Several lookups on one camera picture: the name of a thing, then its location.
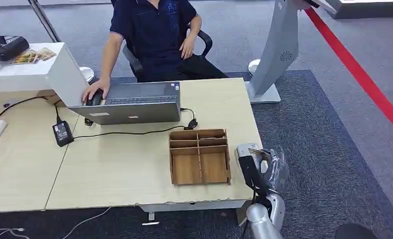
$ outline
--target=red tape on floor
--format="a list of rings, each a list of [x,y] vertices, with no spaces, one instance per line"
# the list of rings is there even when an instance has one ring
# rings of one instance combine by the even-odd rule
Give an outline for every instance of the red tape on floor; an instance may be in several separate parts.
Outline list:
[[[362,66],[356,61],[356,59],[350,54],[350,52],[343,46],[339,39],[334,35],[334,33],[328,28],[324,21],[319,17],[319,15],[310,8],[305,10],[306,14],[309,16],[311,21],[314,23],[318,31],[340,58],[346,68],[352,73],[356,81],[361,85],[364,91],[369,97],[374,101],[374,103],[380,108],[384,115],[393,124],[393,105],[386,98],[386,96],[381,92],[374,81],[369,77]]]

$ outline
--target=man's right hand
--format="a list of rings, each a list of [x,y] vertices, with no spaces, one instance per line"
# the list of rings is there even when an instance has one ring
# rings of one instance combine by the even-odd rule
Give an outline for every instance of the man's right hand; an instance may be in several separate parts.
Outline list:
[[[103,99],[107,97],[110,88],[110,78],[100,77],[100,80],[90,85],[83,93],[82,101],[85,103],[87,99],[91,100],[98,89],[103,90]]]

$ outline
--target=speaker grille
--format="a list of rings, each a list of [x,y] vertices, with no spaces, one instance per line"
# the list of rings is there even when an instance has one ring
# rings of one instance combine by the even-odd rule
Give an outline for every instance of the speaker grille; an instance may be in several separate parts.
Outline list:
[[[285,51],[280,55],[280,61],[287,61],[291,58],[292,54],[289,51]]]

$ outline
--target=cardboard organizer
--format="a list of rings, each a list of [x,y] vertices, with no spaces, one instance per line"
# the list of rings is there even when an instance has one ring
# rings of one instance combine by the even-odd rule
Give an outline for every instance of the cardboard organizer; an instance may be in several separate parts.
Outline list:
[[[223,129],[174,131],[169,134],[171,182],[230,184],[230,156]]]

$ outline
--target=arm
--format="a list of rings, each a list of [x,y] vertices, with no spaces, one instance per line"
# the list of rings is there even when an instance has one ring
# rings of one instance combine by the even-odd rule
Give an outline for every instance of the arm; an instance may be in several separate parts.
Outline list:
[[[83,93],[82,101],[92,99],[95,91],[104,91],[103,99],[107,97],[110,87],[110,77],[119,56],[120,48],[125,36],[130,36],[133,25],[130,19],[130,7],[128,1],[118,1],[114,7],[113,19],[111,20],[110,34],[103,50],[103,61],[100,80],[90,85]]]
[[[107,97],[108,89],[110,87],[110,77],[119,56],[120,47],[122,46],[123,37],[117,33],[110,33],[107,43],[103,50],[103,62],[101,69],[100,80],[90,85],[83,93],[82,101],[92,99],[98,89],[103,90],[103,99]]]
[[[202,18],[200,15],[196,14],[196,16],[190,21],[190,33],[188,37],[193,37],[196,39],[199,31],[202,27]]]
[[[181,23],[190,23],[190,33],[179,48],[182,51],[182,58],[187,59],[193,55],[195,40],[202,26],[202,18],[188,0],[182,0],[180,2],[180,19]]]
[[[110,33],[103,50],[103,61],[100,80],[110,82],[111,72],[117,62],[123,37],[117,33]]]

